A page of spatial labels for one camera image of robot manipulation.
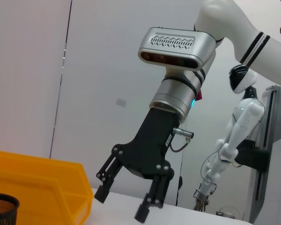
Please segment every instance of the yellow storage bin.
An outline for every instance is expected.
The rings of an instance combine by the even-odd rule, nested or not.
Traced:
[[[7,152],[0,193],[20,201],[17,225],[82,225],[94,198],[81,164]]]

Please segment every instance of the black mesh cup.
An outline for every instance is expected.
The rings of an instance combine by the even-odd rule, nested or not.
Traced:
[[[0,194],[0,225],[15,225],[19,206],[16,198]]]

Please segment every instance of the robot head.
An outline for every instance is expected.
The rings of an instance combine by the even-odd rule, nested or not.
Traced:
[[[230,86],[234,93],[240,94],[256,83],[258,74],[244,65],[238,65],[230,70]]]

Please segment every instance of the white table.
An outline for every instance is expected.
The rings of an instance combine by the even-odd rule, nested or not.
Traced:
[[[142,199],[110,192],[105,203],[93,200],[85,225],[141,225],[134,215]],[[247,222],[188,210],[172,205],[150,207],[145,225],[250,225]]]

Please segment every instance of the camera ventilation grille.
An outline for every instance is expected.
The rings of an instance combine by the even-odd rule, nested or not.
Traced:
[[[170,35],[154,35],[150,43],[152,45],[189,49],[193,45],[194,38],[191,37],[173,37]]]

